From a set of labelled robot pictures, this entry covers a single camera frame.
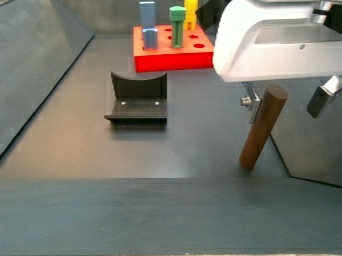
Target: wooden stick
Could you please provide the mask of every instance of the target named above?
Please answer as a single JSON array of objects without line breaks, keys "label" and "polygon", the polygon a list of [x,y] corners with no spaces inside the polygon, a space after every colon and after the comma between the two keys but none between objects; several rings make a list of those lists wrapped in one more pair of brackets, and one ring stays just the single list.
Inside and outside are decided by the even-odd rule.
[{"label": "wooden stick", "polygon": [[267,86],[255,122],[240,153],[240,165],[247,170],[253,168],[287,97],[287,92],[280,86]]}]

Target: metal panel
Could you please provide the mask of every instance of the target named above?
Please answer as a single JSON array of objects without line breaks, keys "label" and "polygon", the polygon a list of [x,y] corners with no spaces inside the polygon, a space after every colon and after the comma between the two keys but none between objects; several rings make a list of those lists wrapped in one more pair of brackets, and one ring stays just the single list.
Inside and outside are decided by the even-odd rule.
[{"label": "metal panel", "polygon": [[58,0],[0,6],[0,154],[92,35]]},{"label": "metal panel", "polygon": [[260,81],[255,89],[261,94],[265,86],[275,83],[288,92],[272,138],[289,174],[342,186],[342,99],[328,104],[317,119],[305,110],[316,87],[328,78]]},{"label": "metal panel", "polygon": [[[100,35],[126,35],[140,26],[141,0],[62,0],[69,9]],[[169,24],[169,7],[183,6],[183,0],[154,1],[156,25]]]}]

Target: red pegboard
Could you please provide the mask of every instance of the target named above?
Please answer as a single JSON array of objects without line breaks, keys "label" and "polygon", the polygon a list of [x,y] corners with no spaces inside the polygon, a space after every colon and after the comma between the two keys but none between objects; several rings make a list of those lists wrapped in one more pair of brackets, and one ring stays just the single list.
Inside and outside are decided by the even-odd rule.
[{"label": "red pegboard", "polygon": [[199,26],[184,31],[183,48],[171,48],[171,25],[156,26],[157,49],[142,49],[141,27],[133,27],[136,72],[212,68],[213,46]]}]

